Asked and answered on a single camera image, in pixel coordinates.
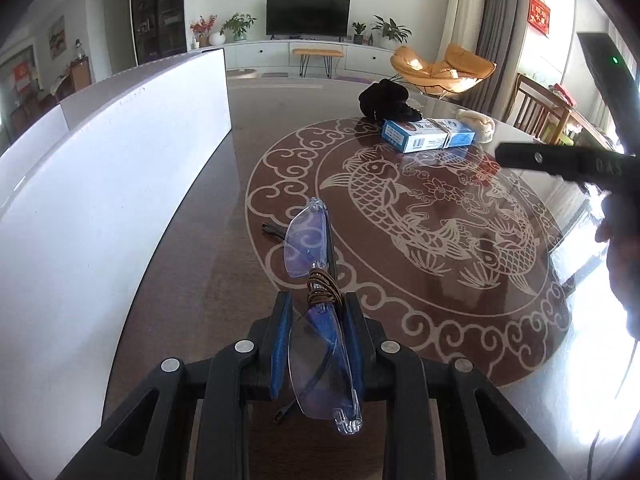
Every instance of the metal rivet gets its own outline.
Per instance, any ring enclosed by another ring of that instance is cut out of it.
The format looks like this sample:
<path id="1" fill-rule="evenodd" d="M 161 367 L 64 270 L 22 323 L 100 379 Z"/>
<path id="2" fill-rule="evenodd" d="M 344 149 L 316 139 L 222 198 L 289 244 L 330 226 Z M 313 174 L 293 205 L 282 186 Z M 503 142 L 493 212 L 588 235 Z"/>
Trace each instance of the metal rivet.
<path id="1" fill-rule="evenodd" d="M 395 341 L 385 341 L 380 345 L 380 349 L 387 354 L 396 354 L 400 351 L 400 345 Z"/>
<path id="2" fill-rule="evenodd" d="M 254 342 L 249 341 L 248 339 L 242 339 L 236 343 L 236 352 L 240 352 L 241 354 L 246 354 L 254 349 Z"/>
<path id="3" fill-rule="evenodd" d="M 471 364 L 471 361 L 469 359 L 458 359 L 454 366 L 456 367 L 457 371 L 465 374 L 474 369 L 474 366 Z"/>
<path id="4" fill-rule="evenodd" d="M 175 372 L 178 368 L 180 368 L 180 361 L 178 361 L 178 359 L 170 357 L 162 361 L 160 367 L 162 368 L 163 372 Z"/>

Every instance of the yellow lounge chair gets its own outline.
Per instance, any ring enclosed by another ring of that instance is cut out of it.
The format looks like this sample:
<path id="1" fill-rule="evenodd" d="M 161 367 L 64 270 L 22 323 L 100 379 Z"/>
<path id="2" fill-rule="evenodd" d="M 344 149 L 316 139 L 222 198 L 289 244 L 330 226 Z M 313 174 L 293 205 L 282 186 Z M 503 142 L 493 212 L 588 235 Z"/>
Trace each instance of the yellow lounge chair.
<path id="1" fill-rule="evenodd" d="M 444 61 L 436 63 L 427 63 L 403 45 L 391 56 L 391 65 L 399 77 L 423 93 L 439 98 L 462 94 L 495 70 L 495 63 L 453 43 L 447 47 Z"/>

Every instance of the tv stand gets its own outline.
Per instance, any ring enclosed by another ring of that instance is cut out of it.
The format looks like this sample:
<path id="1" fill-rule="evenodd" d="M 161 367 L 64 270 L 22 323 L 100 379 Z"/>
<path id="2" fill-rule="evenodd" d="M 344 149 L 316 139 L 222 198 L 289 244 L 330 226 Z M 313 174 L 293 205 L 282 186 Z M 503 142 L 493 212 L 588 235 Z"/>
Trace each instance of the tv stand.
<path id="1" fill-rule="evenodd" d="M 382 48 L 353 44 L 345 40 L 286 40 L 274 35 L 263 40 L 244 41 L 242 43 L 229 42 L 223 45 L 225 50 L 225 64 L 228 70 L 236 68 L 255 68 L 258 72 L 287 73 L 290 76 L 300 76 L 300 54 L 294 49 L 339 50 L 344 57 L 334 59 L 332 76 L 352 76 L 376 79 L 391 77 L 396 74 L 390 58 L 393 51 Z M 327 65 L 322 56 L 311 56 L 308 62 L 307 77 L 327 77 Z"/>

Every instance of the television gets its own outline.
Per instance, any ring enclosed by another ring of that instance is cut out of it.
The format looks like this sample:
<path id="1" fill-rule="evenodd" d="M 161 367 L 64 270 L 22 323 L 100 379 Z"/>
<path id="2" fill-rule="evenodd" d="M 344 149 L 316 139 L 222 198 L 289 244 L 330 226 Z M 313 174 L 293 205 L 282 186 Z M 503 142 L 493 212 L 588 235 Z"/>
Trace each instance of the television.
<path id="1" fill-rule="evenodd" d="M 267 0 L 267 35 L 346 36 L 350 0 Z"/>

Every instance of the hand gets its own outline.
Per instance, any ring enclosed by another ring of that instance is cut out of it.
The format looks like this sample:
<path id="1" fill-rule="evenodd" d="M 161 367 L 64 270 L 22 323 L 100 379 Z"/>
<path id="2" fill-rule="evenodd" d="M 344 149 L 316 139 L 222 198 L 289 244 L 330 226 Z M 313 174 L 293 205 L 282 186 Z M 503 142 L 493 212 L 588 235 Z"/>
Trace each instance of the hand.
<path id="1" fill-rule="evenodd" d="M 605 218 L 596 231 L 597 242 L 609 241 L 607 269 L 611 291 L 626 310 L 640 304 L 636 285 L 640 276 L 640 235 L 613 236 L 613 227 Z"/>
<path id="2" fill-rule="evenodd" d="M 607 268 L 611 291 L 622 303 L 626 329 L 640 338 L 640 209 L 636 198 L 612 194 L 602 201 L 605 219 L 596 241 L 609 241 Z"/>

